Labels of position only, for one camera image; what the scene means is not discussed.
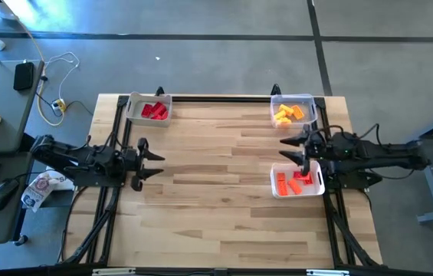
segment power adapter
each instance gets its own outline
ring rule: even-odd
[[[51,107],[53,107],[54,111],[60,110],[62,113],[66,112],[66,104],[64,103],[63,99],[57,99],[52,104]]]

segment wooden table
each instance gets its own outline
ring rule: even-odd
[[[90,144],[110,134],[118,96],[99,95]],[[326,108],[331,125],[351,131],[344,97],[326,97]],[[142,192],[122,189],[109,266],[331,268],[322,197],[272,196],[271,166],[289,162],[277,151],[295,149],[279,139],[299,130],[276,130],[269,116],[268,103],[174,103],[169,128],[133,126],[130,145],[146,137],[151,151],[166,158],[146,167],[165,172],[148,179]],[[119,139],[124,115],[121,121]],[[68,256],[92,227],[98,193],[87,189],[74,206]],[[381,263],[367,198],[344,190],[344,199],[352,233]]]

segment computer mouse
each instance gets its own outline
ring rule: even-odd
[[[0,183],[0,211],[7,205],[12,196],[17,192],[17,179],[5,179]]]

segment white cable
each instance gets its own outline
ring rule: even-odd
[[[12,13],[12,14],[15,16],[15,18],[17,19],[17,22],[20,24],[20,26],[22,26],[22,28],[23,28],[24,31],[27,33],[27,35],[31,38],[31,40],[32,40],[32,42],[34,43],[35,47],[38,49],[39,55],[41,56],[41,61],[42,61],[42,62],[45,62],[45,60],[44,60],[44,55],[42,54],[42,51],[41,51],[41,49],[39,48],[38,43],[36,42],[36,40],[35,40],[34,37],[32,36],[31,32],[27,29],[27,27],[25,27],[24,24],[22,24],[20,18],[19,18],[19,17],[18,17],[18,16],[17,16],[13,11],[12,11],[12,9],[10,8],[10,6],[8,6],[8,9],[10,9],[11,13]],[[68,75],[71,73],[71,71],[72,71],[74,68],[78,68],[78,66],[80,65],[80,60],[78,59],[78,57],[77,57],[75,54],[71,53],[71,52],[67,52],[67,53],[65,53],[65,54],[61,54],[61,55],[59,55],[59,56],[52,57],[52,58],[59,58],[58,60],[63,60],[63,61],[67,61],[67,62],[69,62],[69,63],[72,63],[72,61],[69,61],[69,60],[64,59],[64,58],[60,58],[60,57],[62,57],[62,56],[64,56],[64,55],[66,55],[66,54],[72,54],[72,55],[77,59],[78,63],[75,65],[75,67],[71,68],[71,70],[66,74],[66,76],[64,77],[64,79],[61,81],[61,83],[60,83],[60,87],[59,87],[59,91],[58,91],[58,94],[59,94],[59,98],[60,98],[60,99],[61,99],[61,86],[62,86],[64,80],[66,80],[66,78],[68,77]],[[48,64],[51,63],[51,62],[57,61],[57,60],[51,61],[52,58],[49,59]],[[41,74],[41,76],[45,76],[45,75],[46,75],[46,67],[48,66],[48,64],[45,64],[45,65],[44,65],[44,68],[43,68],[43,70],[42,70],[42,74]],[[39,87],[38,89],[39,89],[39,92],[38,92],[38,95],[39,95],[39,97],[38,97],[38,111],[39,111],[39,115],[41,115],[42,119],[43,119],[46,123],[48,123],[49,125],[51,125],[51,126],[53,126],[53,127],[57,127],[57,126],[61,125],[61,124],[63,123],[64,116],[65,116],[65,113],[64,113],[62,110],[60,110],[60,112],[61,112],[61,120],[60,120],[58,123],[52,123],[51,121],[49,121],[49,120],[46,118],[46,116],[43,114],[43,112],[42,112],[42,108],[41,108],[41,97],[42,97],[42,92],[43,92],[43,90],[44,90],[44,80],[41,80],[40,87]]]

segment gray floor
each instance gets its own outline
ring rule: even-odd
[[[311,35],[304,0],[17,0],[12,8],[34,31],[90,34]],[[315,0],[322,35],[433,37],[433,1]],[[0,31],[20,31],[0,21]],[[37,59],[28,39],[4,39],[3,60]],[[285,93],[323,95],[317,54],[307,41],[38,40],[44,55],[73,51],[81,60],[64,83],[67,101],[91,110],[99,93],[268,94],[273,83]],[[433,120],[433,43],[324,43],[333,95],[345,96],[358,133],[381,124],[383,141],[402,142]],[[48,100],[57,97],[67,64],[48,70]],[[81,144],[90,116],[72,106],[64,124],[52,128],[33,108],[27,131],[52,133]],[[385,174],[401,176],[399,169]],[[433,271],[433,223],[416,215],[433,211],[421,173],[371,188],[372,210],[383,260],[392,268]],[[31,243],[0,245],[0,268],[53,264],[65,209],[28,214]]]

